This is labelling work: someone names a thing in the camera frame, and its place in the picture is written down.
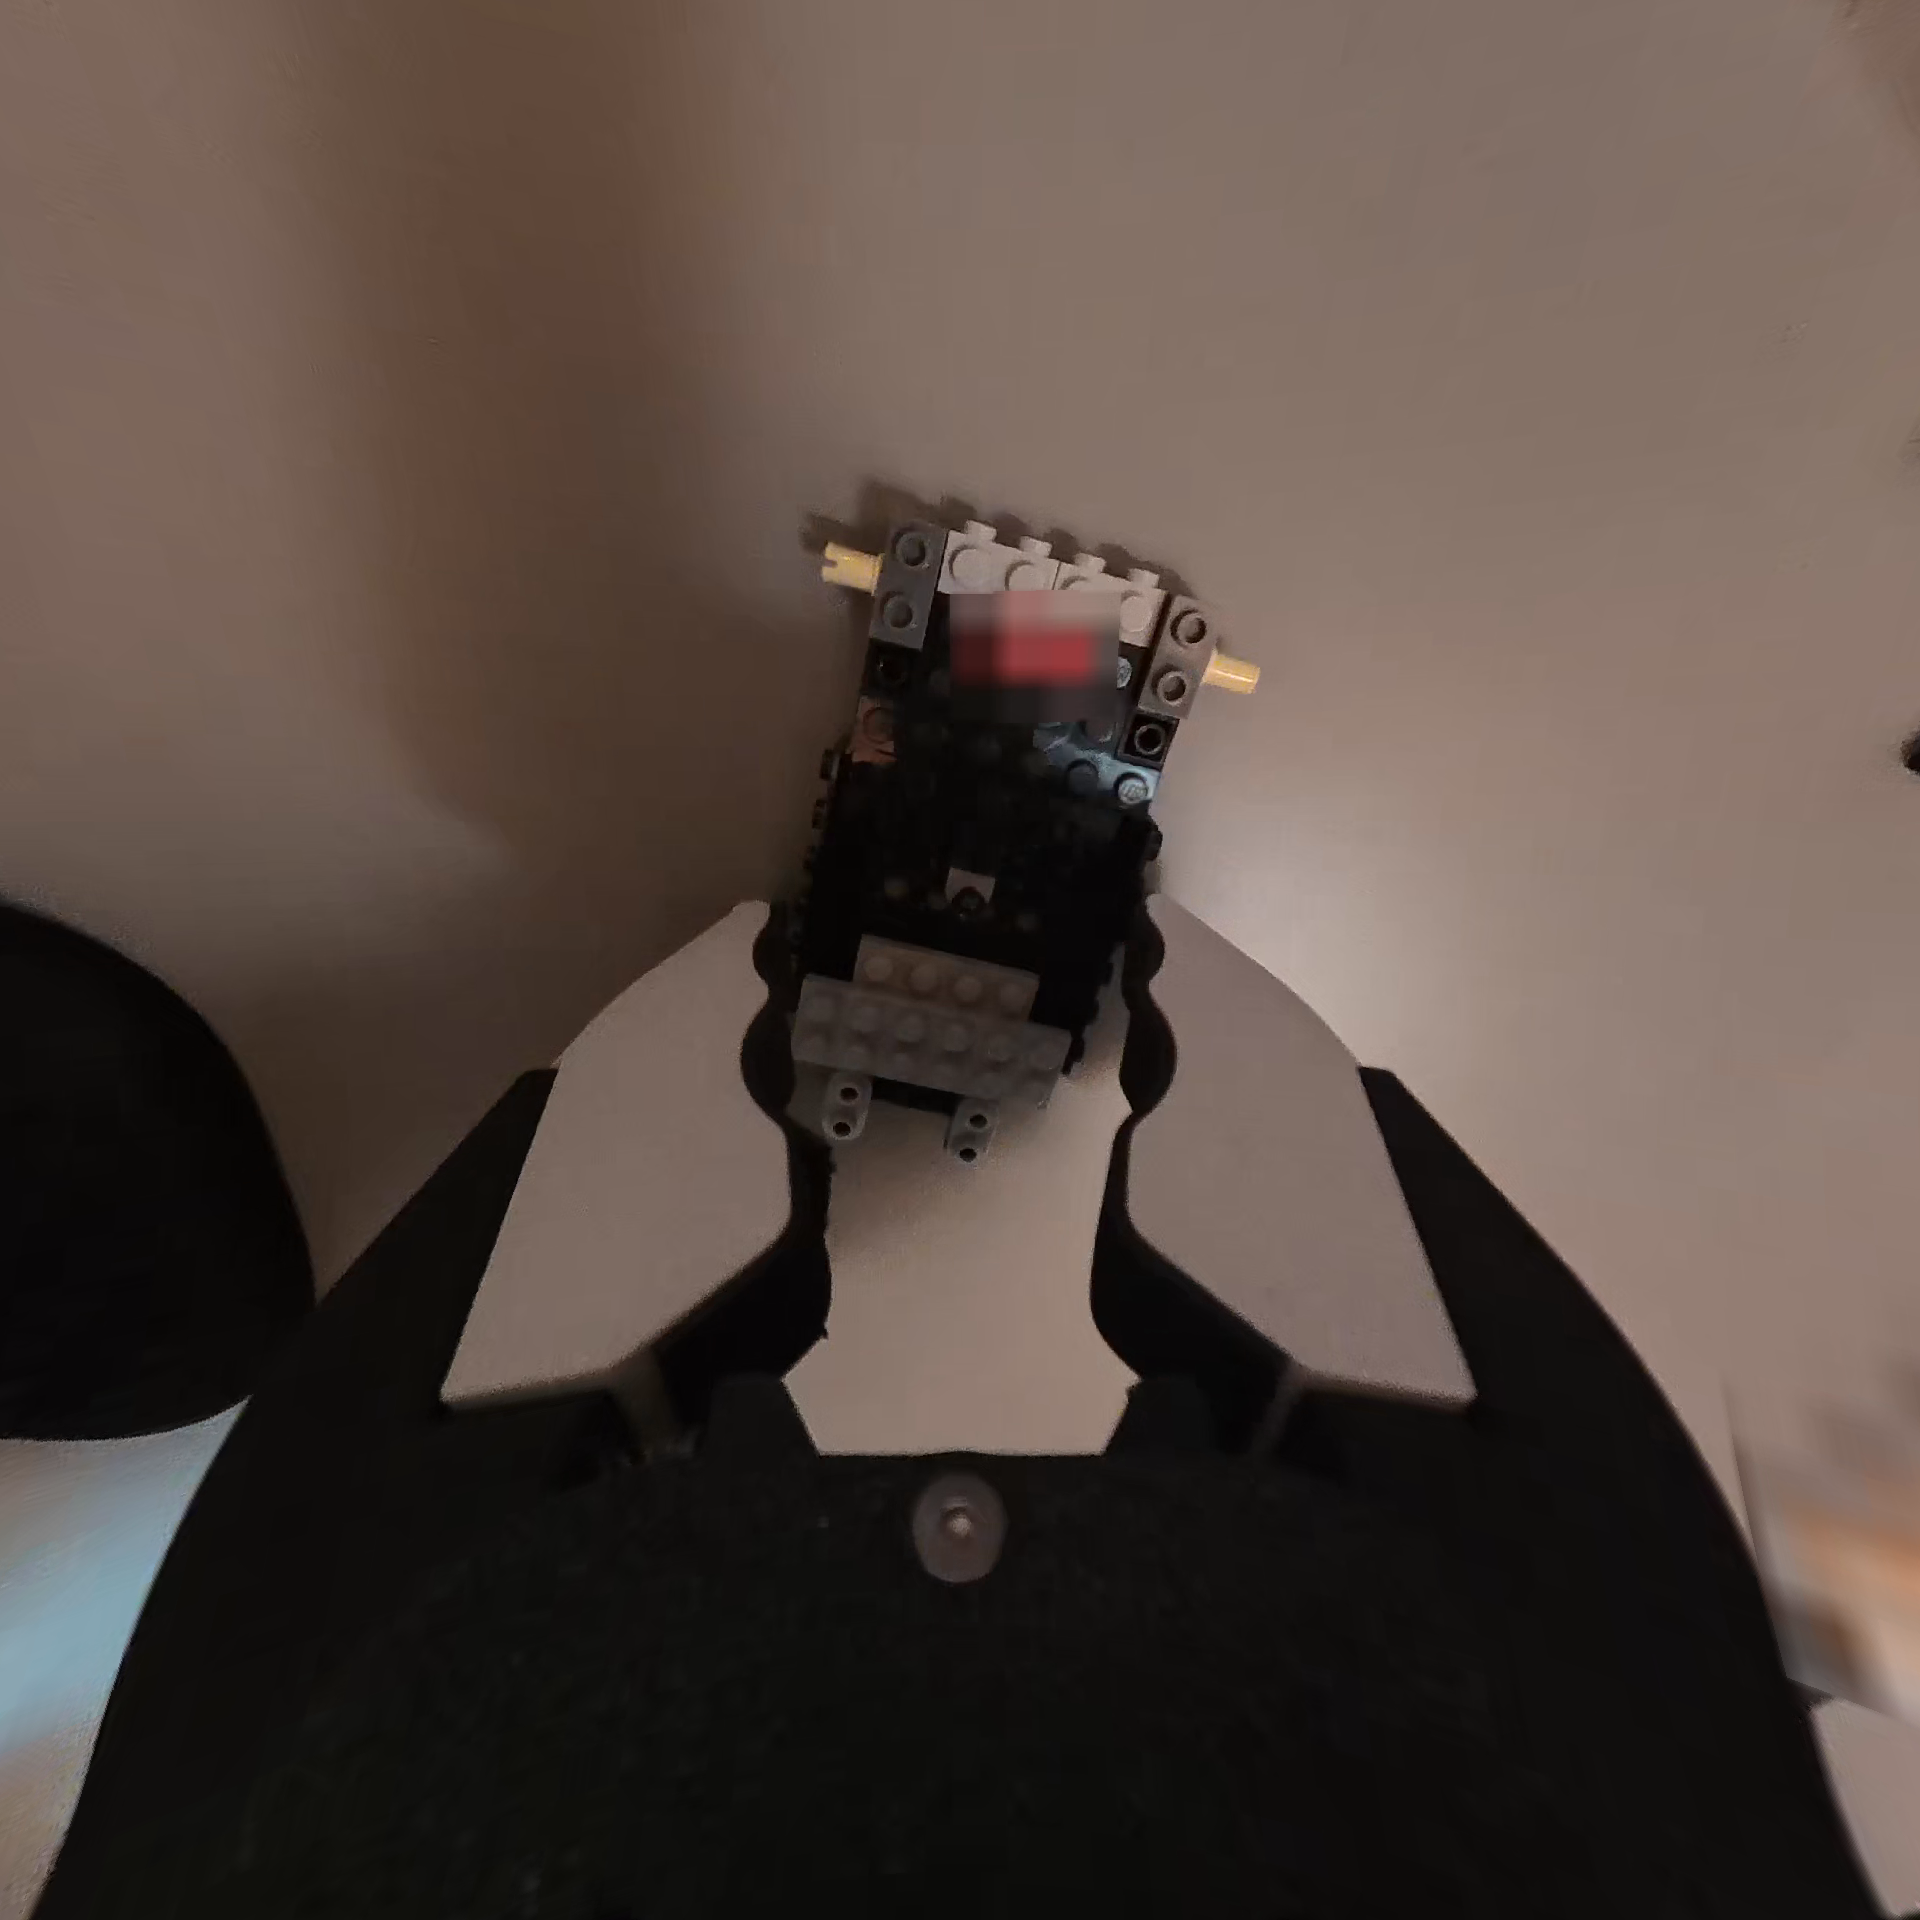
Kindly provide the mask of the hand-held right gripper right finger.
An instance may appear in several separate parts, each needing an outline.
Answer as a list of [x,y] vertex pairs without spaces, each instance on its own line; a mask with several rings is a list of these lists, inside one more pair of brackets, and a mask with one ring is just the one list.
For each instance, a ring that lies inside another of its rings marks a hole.
[[1305,1389],[1462,1409],[1476,1382],[1332,1024],[1174,896],[1119,961],[1127,1037],[1091,1318],[1137,1376],[1216,1420]]

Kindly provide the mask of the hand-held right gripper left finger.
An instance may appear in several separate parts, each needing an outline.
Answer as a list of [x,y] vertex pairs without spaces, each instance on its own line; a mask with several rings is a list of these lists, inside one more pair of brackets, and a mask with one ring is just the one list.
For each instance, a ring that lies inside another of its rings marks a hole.
[[745,901],[559,1053],[441,1396],[706,1413],[825,1332],[831,1157],[794,1118],[783,919]]

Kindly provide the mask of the black brick chassis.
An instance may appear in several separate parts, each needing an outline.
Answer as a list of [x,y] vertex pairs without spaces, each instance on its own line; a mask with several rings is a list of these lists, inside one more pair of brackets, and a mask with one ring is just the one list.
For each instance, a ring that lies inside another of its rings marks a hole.
[[1179,726],[1131,685],[1103,728],[972,714],[944,643],[866,643],[791,935],[791,1053],[831,1145],[895,1102],[977,1165],[1053,1102],[1147,893]]

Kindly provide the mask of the grey axle brick assembly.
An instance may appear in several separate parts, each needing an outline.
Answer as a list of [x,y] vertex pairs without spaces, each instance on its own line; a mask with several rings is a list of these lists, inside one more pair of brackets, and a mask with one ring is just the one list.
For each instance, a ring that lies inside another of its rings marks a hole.
[[825,543],[820,580],[869,603],[869,637],[887,659],[942,641],[959,705],[981,714],[1094,722],[1137,709],[1179,722],[1204,687],[1261,685],[1211,611],[1160,571],[1057,556],[981,519],[907,519],[875,550]]

